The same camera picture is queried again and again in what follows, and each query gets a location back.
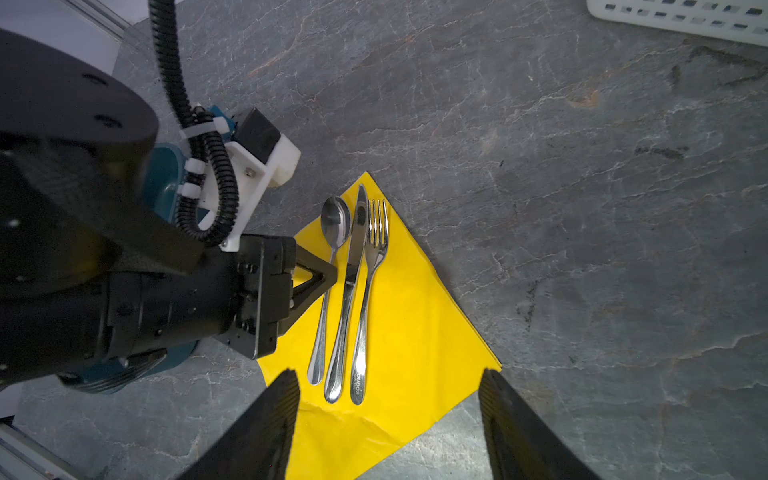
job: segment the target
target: yellow napkin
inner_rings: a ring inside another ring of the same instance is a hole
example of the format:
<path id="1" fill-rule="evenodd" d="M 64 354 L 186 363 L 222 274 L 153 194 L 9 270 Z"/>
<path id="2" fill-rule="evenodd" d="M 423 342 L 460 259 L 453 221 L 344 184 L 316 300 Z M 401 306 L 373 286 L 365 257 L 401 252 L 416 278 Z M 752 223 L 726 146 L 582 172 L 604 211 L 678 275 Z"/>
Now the yellow napkin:
<path id="1" fill-rule="evenodd" d="M 370 200 L 384 198 L 366 172 L 342 195 L 350 210 L 361 183 L 366 186 Z M 299 377 L 301 401 L 288 479 L 358 477 L 428 430 L 475 392 L 483 369 L 502 367 L 456 306 L 400 217 L 387 204 L 389 251 L 373 277 L 368 314 L 368 378 L 362 405 L 356 406 L 349 397 L 349 372 L 365 289 L 365 260 L 357 280 L 347 337 L 344 387 L 337 403 L 326 402 L 324 381 L 311 386 L 306 377 L 322 300 L 317 300 L 278 339 L 275 353 L 259 359 L 267 384 L 285 369 L 295 369 Z M 320 258 L 330 258 L 319 218 L 296 235 L 296 242 Z M 326 375 L 341 315 L 348 251 L 349 241 L 336 255 L 339 276 L 330 290 Z"/>

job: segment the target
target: silverware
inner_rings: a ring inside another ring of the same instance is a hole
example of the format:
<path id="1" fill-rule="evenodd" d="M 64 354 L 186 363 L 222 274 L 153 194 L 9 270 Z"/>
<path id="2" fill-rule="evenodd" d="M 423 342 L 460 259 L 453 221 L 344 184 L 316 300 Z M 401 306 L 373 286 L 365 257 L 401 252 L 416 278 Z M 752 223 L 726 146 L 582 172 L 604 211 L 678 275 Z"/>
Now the silverware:
<path id="1" fill-rule="evenodd" d="M 366 351 L 368 346 L 368 298 L 371 293 L 373 275 L 386 258 L 389 249 L 389 218 L 386 214 L 385 200 L 371 200 L 371 214 L 368 222 L 368 238 L 366 239 L 366 265 L 368 278 L 366 292 L 362 296 L 360 323 L 357 326 L 355 354 L 352 357 L 352 379 L 349 393 L 352 403 L 360 405 L 366 396 Z"/>
<path id="2" fill-rule="evenodd" d="M 349 258 L 346 261 L 346 277 L 344 279 L 344 295 L 341 304 L 341 320 L 336 332 L 336 342 L 333 344 L 331 363 L 326 377 L 326 401 L 336 403 L 341 396 L 344 385 L 344 359 L 346 358 L 346 337 L 349 331 L 349 315 L 355 299 L 357 273 L 362 261 L 362 250 L 366 245 L 366 226 L 368 225 L 368 195 L 366 188 L 360 185 L 355 205 L 355 223 L 352 225 L 352 239 L 349 241 Z"/>
<path id="3" fill-rule="evenodd" d="M 320 214 L 320 228 L 323 236 L 331 247 L 330 263 L 336 264 L 336 252 L 349 238 L 352 230 L 352 216 L 349 207 L 340 197 L 329 197 L 323 204 L 323 212 Z M 323 379 L 326 367 L 326 319 L 328 317 L 328 299 L 330 290 L 323 295 L 323 308 L 320 309 L 320 320 L 317 323 L 317 335 L 315 346 L 312 348 L 310 367 L 306 371 L 306 377 L 310 385 L 317 385 Z"/>

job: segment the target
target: marble surface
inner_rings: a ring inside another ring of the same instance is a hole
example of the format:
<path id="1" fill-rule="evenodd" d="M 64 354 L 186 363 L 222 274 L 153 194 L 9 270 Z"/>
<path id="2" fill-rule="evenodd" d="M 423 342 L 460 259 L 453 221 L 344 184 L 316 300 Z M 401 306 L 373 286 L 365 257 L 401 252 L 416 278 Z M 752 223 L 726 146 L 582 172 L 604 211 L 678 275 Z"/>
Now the marble surface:
<path id="1" fill-rule="evenodd" d="M 303 152 L 249 229 L 372 173 L 503 374 L 606 479 L 768 468 L 768 50 L 568 0 L 186 0 L 190 97 Z M 115 75 L 177 141 L 137 25 Z M 17 424 L 98 478 L 172 478 L 263 388 L 212 341 L 116 396 L 30 382 Z M 477 400 L 363 478 L 490 478 Z"/>

